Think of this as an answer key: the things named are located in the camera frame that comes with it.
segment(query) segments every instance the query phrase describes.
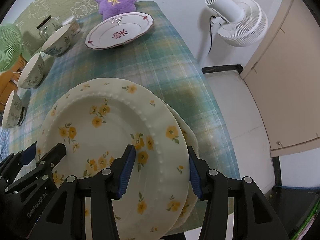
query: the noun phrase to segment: yellow ribbon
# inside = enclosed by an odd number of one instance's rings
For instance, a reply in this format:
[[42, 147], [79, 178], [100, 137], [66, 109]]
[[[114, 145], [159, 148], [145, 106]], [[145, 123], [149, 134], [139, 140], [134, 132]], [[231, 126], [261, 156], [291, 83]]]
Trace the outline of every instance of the yellow ribbon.
[[116, 3], [120, 3], [118, 0], [108, 0], [108, 2], [113, 2], [112, 6], [114, 6]]

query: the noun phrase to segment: metal screw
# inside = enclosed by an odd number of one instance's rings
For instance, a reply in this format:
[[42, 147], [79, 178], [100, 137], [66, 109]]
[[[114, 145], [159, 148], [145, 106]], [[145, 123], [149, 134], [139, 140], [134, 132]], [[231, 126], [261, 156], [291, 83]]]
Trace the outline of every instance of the metal screw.
[[103, 175], [109, 175], [111, 173], [111, 170], [110, 169], [104, 169], [103, 171], [102, 171], [102, 174]]
[[75, 176], [69, 176], [67, 177], [67, 182], [71, 183], [71, 182], [74, 182], [75, 181]]
[[218, 175], [218, 172], [216, 170], [209, 170], [209, 174], [211, 176], [217, 176]]
[[244, 178], [244, 181], [245, 181], [246, 183], [251, 183], [251, 182], [253, 182], [253, 180], [252, 180], [250, 177], [245, 177], [245, 178]]

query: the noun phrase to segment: black cable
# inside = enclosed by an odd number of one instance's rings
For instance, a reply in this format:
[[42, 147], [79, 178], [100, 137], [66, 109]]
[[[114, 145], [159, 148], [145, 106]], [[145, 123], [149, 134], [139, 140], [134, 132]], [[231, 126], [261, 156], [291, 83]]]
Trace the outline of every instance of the black cable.
[[212, 16], [210, 17], [210, 20], [209, 20], [211, 45], [210, 45], [210, 50], [209, 50], [208, 54], [210, 53], [211, 48], [212, 48], [212, 26], [211, 26], [211, 19], [212, 19], [212, 18], [215, 19], [216, 17], [212, 15]]

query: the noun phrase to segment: white bowl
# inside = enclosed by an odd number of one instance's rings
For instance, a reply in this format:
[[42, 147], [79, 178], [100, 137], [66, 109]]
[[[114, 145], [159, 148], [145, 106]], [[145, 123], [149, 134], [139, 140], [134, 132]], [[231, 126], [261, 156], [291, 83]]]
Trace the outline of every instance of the white bowl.
[[41, 51], [50, 56], [57, 56], [69, 48], [71, 37], [71, 24], [66, 24], [47, 39], [43, 44]]
[[44, 74], [44, 62], [40, 52], [35, 54], [24, 67], [20, 78], [18, 80], [18, 87], [20, 88], [33, 88], [40, 83]]
[[15, 91], [12, 91], [4, 108], [2, 127], [13, 128], [21, 124], [24, 119], [24, 107]]

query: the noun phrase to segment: white tile floor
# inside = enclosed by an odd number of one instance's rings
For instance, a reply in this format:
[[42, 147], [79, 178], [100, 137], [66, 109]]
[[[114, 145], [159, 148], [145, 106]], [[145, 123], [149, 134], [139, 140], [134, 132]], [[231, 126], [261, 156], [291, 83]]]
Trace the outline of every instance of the white tile floor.
[[[205, 75], [225, 119], [235, 150], [240, 176], [250, 176], [263, 193], [275, 184], [270, 144], [259, 110], [237, 71]], [[228, 217], [226, 240], [232, 239], [233, 214]], [[198, 240], [201, 228], [185, 233]]]

